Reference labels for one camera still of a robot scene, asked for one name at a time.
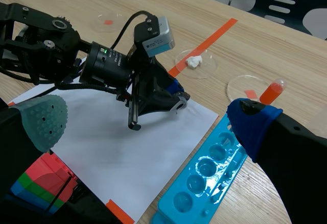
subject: gray gripper pad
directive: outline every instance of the gray gripper pad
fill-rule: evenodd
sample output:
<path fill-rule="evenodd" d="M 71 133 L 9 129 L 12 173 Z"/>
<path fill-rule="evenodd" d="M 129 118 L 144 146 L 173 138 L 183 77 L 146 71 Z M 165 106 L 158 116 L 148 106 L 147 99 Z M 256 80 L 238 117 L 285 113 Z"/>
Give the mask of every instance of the gray gripper pad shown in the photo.
<path fill-rule="evenodd" d="M 57 95 L 45 95 L 11 106 L 21 113 L 23 127 L 43 153 L 51 149 L 61 138 L 67 124 L 67 105 Z"/>

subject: orange tape strip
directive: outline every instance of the orange tape strip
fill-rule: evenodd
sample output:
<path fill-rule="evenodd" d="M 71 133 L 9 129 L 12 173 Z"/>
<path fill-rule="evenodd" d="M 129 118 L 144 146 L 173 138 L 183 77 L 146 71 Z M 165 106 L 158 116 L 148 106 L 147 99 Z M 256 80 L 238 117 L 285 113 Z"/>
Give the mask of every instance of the orange tape strip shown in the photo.
<path fill-rule="evenodd" d="M 217 41 L 224 33 L 226 33 L 234 24 L 237 22 L 236 19 L 231 18 L 226 22 L 220 29 L 215 31 L 209 38 L 203 41 L 198 47 L 191 51 L 186 57 L 180 60 L 176 66 L 169 70 L 169 74 L 174 78 L 180 74 L 188 65 L 186 59 L 189 57 L 200 56 L 206 49 L 208 49 L 213 43 Z"/>
<path fill-rule="evenodd" d="M 109 200 L 106 206 L 123 224 L 134 224 L 133 219 L 116 205 L 114 201 Z"/>

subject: blue block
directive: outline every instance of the blue block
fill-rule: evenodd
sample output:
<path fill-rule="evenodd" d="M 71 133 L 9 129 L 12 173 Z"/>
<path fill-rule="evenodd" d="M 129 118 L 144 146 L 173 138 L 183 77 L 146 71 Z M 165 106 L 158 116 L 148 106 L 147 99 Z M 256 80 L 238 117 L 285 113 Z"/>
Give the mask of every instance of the blue block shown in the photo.
<path fill-rule="evenodd" d="M 10 190 L 16 197 L 42 210 L 46 210 L 50 204 L 47 201 L 41 199 L 39 196 L 36 196 L 33 193 L 29 192 L 28 190 L 24 189 L 23 186 L 19 183 L 19 181 L 16 181 Z M 57 208 L 56 206 L 51 206 L 49 213 L 54 214 L 58 209 L 59 208 Z"/>
<path fill-rule="evenodd" d="M 209 223 L 247 155 L 225 115 L 158 203 L 151 224 Z"/>

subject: wooden table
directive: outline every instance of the wooden table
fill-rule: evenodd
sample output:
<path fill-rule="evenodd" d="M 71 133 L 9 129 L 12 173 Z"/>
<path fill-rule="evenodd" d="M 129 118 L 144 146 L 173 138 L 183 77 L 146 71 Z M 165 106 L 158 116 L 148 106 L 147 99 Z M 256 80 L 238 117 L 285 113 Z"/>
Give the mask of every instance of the wooden table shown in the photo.
<path fill-rule="evenodd" d="M 230 18 L 235 18 L 238 23 L 209 48 L 219 63 L 215 75 L 203 80 L 188 78 L 182 74 L 178 76 L 195 101 L 224 115 L 229 104 L 227 83 L 240 74 L 252 74 L 267 81 L 285 78 L 288 87 L 279 98 L 278 104 L 286 114 L 304 125 L 327 101 L 325 41 L 213 0 L 0 1 L 18 2 L 54 16 L 66 16 L 83 39 L 106 46 L 113 43 L 118 33 L 105 34 L 93 30 L 91 24 L 99 13 L 112 11 L 129 16 L 138 10 L 147 10 L 157 16 L 167 16 L 176 40 L 176 51 L 158 56 L 167 69 L 174 66 L 174 56 L 178 51 L 196 47 Z M 118 51 L 126 53 L 131 47 L 132 29 L 130 27 L 124 35 L 117 46 Z M 3 75 L 0 75 L 0 82 L 0 96 L 7 102 L 31 88 L 29 84 Z M 149 223 L 159 198 L 180 170 L 153 201 L 139 223 Z M 289 222 L 276 190 L 263 171 L 250 159 L 244 164 L 211 221 L 228 224 Z"/>

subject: orange test tube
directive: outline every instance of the orange test tube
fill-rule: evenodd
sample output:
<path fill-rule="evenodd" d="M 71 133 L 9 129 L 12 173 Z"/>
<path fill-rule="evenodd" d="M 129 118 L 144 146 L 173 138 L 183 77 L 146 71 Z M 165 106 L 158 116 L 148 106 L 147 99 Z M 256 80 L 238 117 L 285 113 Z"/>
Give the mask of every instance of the orange test tube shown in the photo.
<path fill-rule="evenodd" d="M 260 96 L 260 102 L 264 105 L 270 105 L 284 91 L 286 82 L 283 79 L 277 79 L 272 82 L 265 92 Z"/>

